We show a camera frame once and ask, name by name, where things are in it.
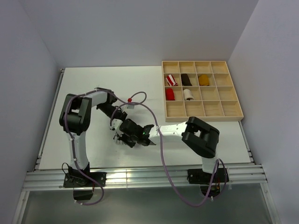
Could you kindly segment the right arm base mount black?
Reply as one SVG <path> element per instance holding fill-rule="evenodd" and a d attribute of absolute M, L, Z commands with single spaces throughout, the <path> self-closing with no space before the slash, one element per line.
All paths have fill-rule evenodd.
<path fill-rule="evenodd" d="M 202 169 L 189 169 L 187 170 L 187 173 L 188 182 L 190 184 L 200 185 L 201 193 L 206 195 L 212 174 L 205 173 Z M 225 182 L 229 182 L 227 169 L 217 168 L 208 197 L 211 198 L 218 196 L 221 193 L 221 184 L 224 184 Z"/>

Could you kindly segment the beige brown striped sock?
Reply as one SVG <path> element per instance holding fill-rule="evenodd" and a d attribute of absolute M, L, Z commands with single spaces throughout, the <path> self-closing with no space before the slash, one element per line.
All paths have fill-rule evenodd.
<path fill-rule="evenodd" d="M 194 96 L 189 89 L 183 89 L 183 95 L 184 95 L 184 100 L 185 101 L 191 101 L 194 100 Z"/>

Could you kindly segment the white black striped sock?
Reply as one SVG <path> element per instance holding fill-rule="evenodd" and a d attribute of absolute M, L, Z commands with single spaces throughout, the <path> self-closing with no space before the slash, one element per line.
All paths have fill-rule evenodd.
<path fill-rule="evenodd" d="M 127 136 L 124 134 L 119 135 L 118 133 L 115 133 L 113 140 L 117 145 L 127 144 Z"/>

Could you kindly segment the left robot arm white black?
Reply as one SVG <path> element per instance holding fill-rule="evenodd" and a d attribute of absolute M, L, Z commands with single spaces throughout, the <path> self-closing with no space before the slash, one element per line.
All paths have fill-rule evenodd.
<path fill-rule="evenodd" d="M 78 171 L 74 181 L 79 186 L 90 183 L 91 174 L 89 160 L 86 154 L 86 131 L 91 123 L 92 108 L 96 107 L 111 119 L 109 128 L 119 132 L 119 127 L 126 119 L 127 114 L 113 106 L 118 98 L 109 89 L 97 88 L 85 94 L 67 94 L 59 117 L 59 124 L 68 134 L 70 142 L 71 163 L 70 167 Z"/>

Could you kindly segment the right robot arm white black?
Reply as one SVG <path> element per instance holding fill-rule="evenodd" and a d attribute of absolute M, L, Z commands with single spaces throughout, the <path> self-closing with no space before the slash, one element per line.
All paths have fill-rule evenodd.
<path fill-rule="evenodd" d="M 183 142 L 202 158 L 203 179 L 212 182 L 218 177 L 218 170 L 214 166 L 220 131 L 197 117 L 190 117 L 186 122 L 174 125 L 144 127 L 131 119 L 114 119 L 111 127 L 116 131 L 116 139 L 131 148 L 135 144 L 147 147 L 160 143 Z"/>

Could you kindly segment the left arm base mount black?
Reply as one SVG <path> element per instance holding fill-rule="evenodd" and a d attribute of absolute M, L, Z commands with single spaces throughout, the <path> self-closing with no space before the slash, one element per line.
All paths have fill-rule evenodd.
<path fill-rule="evenodd" d="M 90 166 L 81 170 L 72 168 L 67 163 L 62 164 L 62 171 L 64 173 L 63 188 L 73 189 L 73 198 L 77 202 L 86 203 L 94 194 L 96 187 L 105 187 L 106 172 L 91 172 Z"/>

